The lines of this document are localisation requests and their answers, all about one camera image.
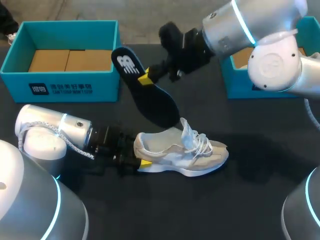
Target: shoe box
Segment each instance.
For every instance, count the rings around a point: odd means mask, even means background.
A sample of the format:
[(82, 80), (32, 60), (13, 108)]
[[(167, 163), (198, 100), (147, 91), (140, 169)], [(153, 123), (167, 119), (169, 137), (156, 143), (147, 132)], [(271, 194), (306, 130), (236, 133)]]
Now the shoe box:
[(16, 103), (116, 102), (118, 21), (26, 21), (0, 75)]

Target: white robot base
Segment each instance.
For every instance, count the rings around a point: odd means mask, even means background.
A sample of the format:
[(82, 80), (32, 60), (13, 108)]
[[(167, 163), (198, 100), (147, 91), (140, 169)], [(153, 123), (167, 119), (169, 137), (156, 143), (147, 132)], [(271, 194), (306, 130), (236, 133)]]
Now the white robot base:
[(0, 239), (86, 240), (82, 201), (13, 145), (0, 153)]

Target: floor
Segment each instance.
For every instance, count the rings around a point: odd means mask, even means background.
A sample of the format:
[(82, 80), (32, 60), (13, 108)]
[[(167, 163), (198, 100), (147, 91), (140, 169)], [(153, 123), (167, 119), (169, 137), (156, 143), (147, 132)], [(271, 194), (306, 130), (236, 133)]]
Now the floor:
[[(17, 22), (47, 20), (115, 20), (125, 44), (157, 44), (168, 21), (183, 31), (230, 0), (0, 0)], [(309, 15), (320, 20), (320, 1), (308, 0)]]

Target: blue box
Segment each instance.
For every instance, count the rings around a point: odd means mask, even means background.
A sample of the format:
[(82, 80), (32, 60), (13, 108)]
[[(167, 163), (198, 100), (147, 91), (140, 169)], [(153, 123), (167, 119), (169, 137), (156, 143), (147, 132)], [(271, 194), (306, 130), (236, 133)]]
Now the blue box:
[[(313, 16), (302, 18), (296, 28), (297, 44), (307, 56), (320, 52), (320, 25)], [(251, 82), (247, 69), (237, 69), (233, 57), (221, 62), (228, 99), (292, 98), (292, 94), (259, 90)]]
[[(20, 26), (0, 74), (16, 103), (116, 102), (120, 77), (113, 64), (110, 71), (28, 70), (36, 50), (114, 50), (119, 46), (116, 20), (27, 21)], [(57, 86), (74, 89), (60, 91)]]

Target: white sneaker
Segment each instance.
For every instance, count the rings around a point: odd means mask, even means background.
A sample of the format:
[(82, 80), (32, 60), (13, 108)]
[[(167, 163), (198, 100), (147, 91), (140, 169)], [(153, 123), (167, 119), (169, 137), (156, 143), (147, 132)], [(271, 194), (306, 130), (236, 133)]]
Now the white sneaker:
[(177, 171), (187, 177), (201, 176), (221, 167), (229, 153), (227, 146), (198, 134), (187, 120), (180, 119), (183, 131), (172, 127), (159, 133), (139, 133), (134, 141), (137, 158), (152, 162), (140, 172)]
[(6, 35), (6, 37), (8, 38), (8, 43), (9, 43), (10, 45), (14, 42), (14, 40), (15, 40), (15, 38), (16, 38), (16, 35), (17, 35), (17, 33), (13, 33), (13, 34)]

